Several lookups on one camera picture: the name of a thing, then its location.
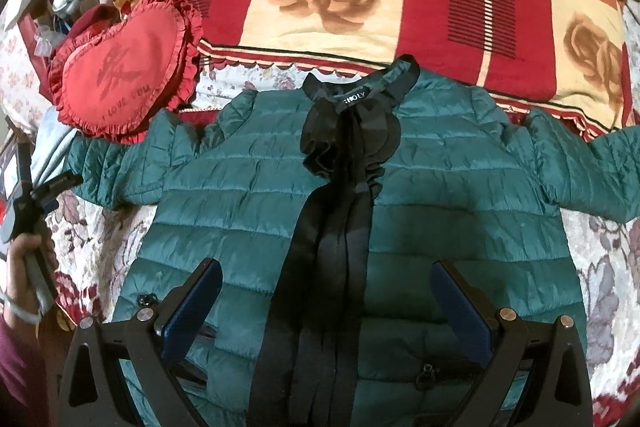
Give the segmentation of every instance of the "black clamp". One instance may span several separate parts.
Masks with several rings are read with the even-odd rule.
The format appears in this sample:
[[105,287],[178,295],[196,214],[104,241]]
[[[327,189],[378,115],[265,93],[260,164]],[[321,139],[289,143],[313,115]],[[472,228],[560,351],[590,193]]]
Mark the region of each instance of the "black clamp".
[[60,388],[60,427],[142,427],[122,374],[130,360],[158,422],[166,427],[207,427],[177,379],[187,355],[222,289],[222,268],[204,259],[182,286],[128,321],[80,321]]
[[[58,207],[56,198],[65,190],[82,183],[82,176],[71,171],[63,172],[50,181],[33,188],[31,182],[31,144],[19,139],[16,148],[17,185],[7,202],[7,210],[0,226],[0,241],[8,243],[21,233],[42,233],[46,229],[44,216]],[[24,257],[24,264],[30,285],[38,299],[38,313],[27,312],[7,296],[4,300],[12,311],[25,322],[37,324],[55,304],[58,291],[47,256],[42,250],[31,251]]]
[[446,261],[434,263],[431,291],[466,357],[484,368],[446,427],[490,427],[524,367],[529,376],[510,427],[593,426],[587,364],[571,317],[561,315],[547,324],[496,309]]

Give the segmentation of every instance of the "blue grip pad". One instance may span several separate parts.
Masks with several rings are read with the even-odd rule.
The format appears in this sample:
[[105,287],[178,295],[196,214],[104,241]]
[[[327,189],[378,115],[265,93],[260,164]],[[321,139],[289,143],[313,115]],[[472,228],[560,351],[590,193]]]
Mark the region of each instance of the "blue grip pad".
[[442,263],[431,268],[431,292],[456,334],[465,356],[486,367],[493,356],[491,329]]
[[167,366],[180,362],[187,355],[221,289],[222,267],[211,259],[162,329],[160,357]]
[[51,200],[49,203],[45,204],[43,207],[43,213],[45,216],[49,216],[50,213],[56,211],[60,205],[58,204],[58,200]]

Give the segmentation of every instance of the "red heart pillow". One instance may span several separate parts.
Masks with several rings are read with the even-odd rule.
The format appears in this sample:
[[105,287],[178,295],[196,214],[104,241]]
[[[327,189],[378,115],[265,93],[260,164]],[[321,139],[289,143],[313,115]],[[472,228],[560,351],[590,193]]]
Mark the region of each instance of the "red heart pillow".
[[200,14],[184,0],[141,0],[94,36],[68,39],[49,70],[60,121],[88,136],[143,140],[161,108],[186,103],[196,85]]

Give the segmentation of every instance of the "green puffer jacket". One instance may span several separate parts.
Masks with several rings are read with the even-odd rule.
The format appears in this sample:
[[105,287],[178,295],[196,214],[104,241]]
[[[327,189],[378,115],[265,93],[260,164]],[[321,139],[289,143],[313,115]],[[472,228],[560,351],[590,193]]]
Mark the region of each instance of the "green puffer jacket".
[[[113,320],[131,317],[141,294],[163,298],[204,257],[222,264],[223,290],[207,318],[215,340],[197,340],[189,354],[207,386],[185,385],[211,426],[260,423],[247,414],[272,296],[303,205],[327,184],[305,161],[313,146],[301,152],[308,114],[324,103],[316,114],[322,127],[332,108],[397,94],[407,78],[395,118],[376,113],[386,115],[389,136],[398,122],[401,138],[373,192],[350,425],[410,427],[422,413],[452,412],[468,390],[470,377],[448,373],[443,362],[464,357],[430,292],[437,259],[454,261],[497,306],[525,318],[571,315],[586,345],[559,207],[619,222],[639,215],[640,126],[590,144],[541,110],[516,126],[484,89],[401,57],[346,86],[308,78],[305,89],[243,92],[200,135],[160,112],[137,145],[74,140],[66,167],[84,177],[81,198],[109,208],[158,203]],[[430,363],[442,364],[435,382],[417,385]],[[129,363],[124,371],[144,421],[156,425]],[[514,386],[504,406],[519,392]]]

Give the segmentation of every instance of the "metal screw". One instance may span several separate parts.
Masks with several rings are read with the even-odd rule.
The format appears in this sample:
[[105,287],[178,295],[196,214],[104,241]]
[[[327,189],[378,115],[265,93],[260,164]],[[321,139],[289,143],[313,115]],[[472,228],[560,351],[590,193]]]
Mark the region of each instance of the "metal screw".
[[569,315],[563,315],[560,317],[560,323],[565,328],[572,328],[574,326],[574,320]]
[[80,321],[80,328],[83,330],[87,330],[88,328],[90,328],[91,326],[94,325],[94,318],[93,317],[85,317],[84,319],[82,319]]
[[154,311],[151,308],[142,308],[137,314],[136,318],[140,322],[148,321],[151,317],[154,316]]
[[513,311],[511,308],[502,308],[500,310],[500,317],[504,318],[506,321],[514,321],[518,314]]

